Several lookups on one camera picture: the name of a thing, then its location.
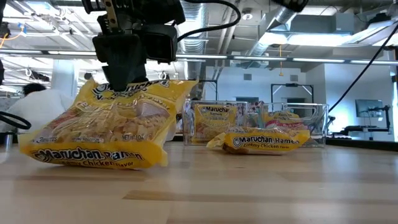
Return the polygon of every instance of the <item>wall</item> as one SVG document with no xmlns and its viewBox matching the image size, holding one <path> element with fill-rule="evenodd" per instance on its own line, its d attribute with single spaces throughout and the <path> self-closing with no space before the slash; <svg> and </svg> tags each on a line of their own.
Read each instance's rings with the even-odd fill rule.
<svg viewBox="0 0 398 224">
<path fill-rule="evenodd" d="M 207 77 L 213 74 L 213 67 L 206 68 Z M 298 75 L 298 83 L 305 84 L 305 74 L 299 68 L 284 68 L 284 76 L 279 76 L 280 70 L 272 71 L 266 68 L 242 68 L 225 67 L 218 79 L 218 99 L 235 100 L 236 97 L 258 97 L 266 103 L 271 102 L 271 83 L 285 84 L 291 83 L 290 75 Z M 243 80 L 244 73 L 251 73 L 252 80 Z M 306 102 L 311 101 L 311 96 L 301 87 L 282 87 L 275 95 L 274 102 L 286 102 L 286 98 L 306 98 Z M 205 99 L 215 100 L 215 87 L 211 83 L 205 85 Z"/>
<path fill-rule="evenodd" d="M 388 60 L 386 55 L 378 60 Z M 307 72 L 307 83 L 314 85 L 315 102 L 328 103 L 332 106 L 347 90 L 354 79 L 362 72 L 365 65 L 324 64 Z M 330 113 L 336 120 L 330 126 L 330 131 L 341 131 L 349 125 L 369 125 L 369 118 L 357 118 L 355 100 L 382 100 L 383 105 L 392 105 L 393 85 L 389 66 L 370 66 L 367 72 L 359 79 L 351 91 L 340 104 Z M 371 124 L 386 127 L 385 118 L 371 118 Z M 378 141 L 394 141 L 393 134 L 373 133 Z M 369 139 L 370 134 L 359 133 L 359 139 Z"/>
</svg>

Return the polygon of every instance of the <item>ceiling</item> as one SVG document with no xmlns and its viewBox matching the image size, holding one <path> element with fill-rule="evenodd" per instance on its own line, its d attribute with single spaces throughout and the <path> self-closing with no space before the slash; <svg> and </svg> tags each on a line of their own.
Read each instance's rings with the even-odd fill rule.
<svg viewBox="0 0 398 224">
<path fill-rule="evenodd" d="M 101 32 L 100 26 L 96 19 L 104 12 L 92 12 L 87 14 L 82 7 L 80 1 L 50 1 L 54 7 L 61 8 L 66 12 L 68 21 L 63 21 L 60 18 L 55 18 L 56 24 L 59 25 L 58 30 L 61 35 L 57 35 L 53 31 L 53 27 L 48 22 L 38 21 L 30 16 L 21 14 L 21 2 L 8 0 L 6 9 L 4 11 L 5 21 L 10 23 L 11 37 L 15 37 L 21 31 L 18 23 L 23 23 L 26 27 L 27 35 L 20 36 L 14 40 L 5 41 L 4 49 L 37 49 L 37 50 L 82 50 L 93 51 L 93 44 L 91 38 L 97 33 Z M 337 10 L 341 12 L 366 12 L 375 8 L 390 6 L 391 0 L 358 0 L 358 1 L 337 1 L 337 0 L 310 0 L 309 5 L 305 8 L 302 14 L 311 15 L 333 15 Z M 241 8 L 250 8 L 253 15 L 250 20 L 241 20 L 234 30 L 234 38 L 232 38 L 226 53 L 241 52 L 249 50 L 258 39 L 257 26 L 261 21 L 261 15 L 276 9 L 274 3 L 269 0 L 242 0 L 240 2 Z M 223 12 L 225 6 L 219 4 L 207 5 L 208 10 L 208 26 L 214 26 L 222 23 Z M 206 54 L 215 54 L 221 31 L 211 31 L 207 33 Z M 357 53 L 357 48 L 345 48 L 339 50 L 339 55 L 346 55 L 349 58 L 371 58 L 377 47 L 362 47 L 360 53 Z M 267 52 L 270 56 L 291 56 L 291 57 L 334 57 L 333 47 L 311 47 L 300 45 L 282 45 L 282 49 L 269 47 Z M 4 66 L 6 67 L 6 83 L 29 83 L 36 82 L 29 78 L 26 68 L 36 70 L 51 77 L 52 59 L 50 58 L 18 58 L 2 56 Z M 99 78 L 103 79 L 101 70 L 102 64 L 97 60 L 79 60 L 79 67 L 81 68 L 80 85 L 85 80 L 83 78 L 85 72 L 94 72 Z M 273 69 L 279 67 L 279 62 L 270 62 L 269 68 Z M 293 63 L 286 62 L 283 67 L 287 68 L 301 68 L 305 71 L 309 67 L 307 63 Z M 175 62 L 173 64 L 161 64 L 156 62 L 148 62 L 147 72 L 150 79 L 158 79 L 159 74 L 166 71 L 172 74 L 172 78 L 184 78 L 184 64 L 183 62 Z"/>
</svg>

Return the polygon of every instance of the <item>table surface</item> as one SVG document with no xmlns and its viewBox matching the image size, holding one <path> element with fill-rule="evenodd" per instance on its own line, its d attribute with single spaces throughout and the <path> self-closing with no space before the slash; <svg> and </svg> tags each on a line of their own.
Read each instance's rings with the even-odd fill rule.
<svg viewBox="0 0 398 224">
<path fill-rule="evenodd" d="M 169 166 L 107 170 L 0 151 L 0 223 L 398 223 L 398 153 L 235 156 L 165 145 Z"/>
</svg>

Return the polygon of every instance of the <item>person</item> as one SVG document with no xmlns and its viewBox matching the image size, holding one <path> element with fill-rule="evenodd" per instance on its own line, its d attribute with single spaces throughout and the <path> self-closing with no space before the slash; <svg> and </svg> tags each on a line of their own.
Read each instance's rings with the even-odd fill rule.
<svg viewBox="0 0 398 224">
<path fill-rule="evenodd" d="M 29 130 L 19 129 L 18 133 L 30 133 L 40 129 L 73 104 L 73 99 L 58 90 L 46 89 L 42 84 L 30 83 L 23 87 L 24 96 L 15 102 L 6 112 L 20 116 L 32 124 Z M 3 132 L 16 131 L 16 128 L 3 124 Z"/>
</svg>

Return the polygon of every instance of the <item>clear plastic bin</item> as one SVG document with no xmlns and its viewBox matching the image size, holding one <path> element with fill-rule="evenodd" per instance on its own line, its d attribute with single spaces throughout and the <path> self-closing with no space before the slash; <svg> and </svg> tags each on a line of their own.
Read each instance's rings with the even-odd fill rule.
<svg viewBox="0 0 398 224">
<path fill-rule="evenodd" d="M 311 138 L 302 147 L 325 147 L 328 108 L 315 103 L 268 103 L 260 118 L 265 128 L 310 130 Z"/>
<path fill-rule="evenodd" d="M 185 144 L 205 145 L 230 126 L 246 125 L 248 103 L 243 101 L 189 101 L 183 107 Z"/>
</svg>

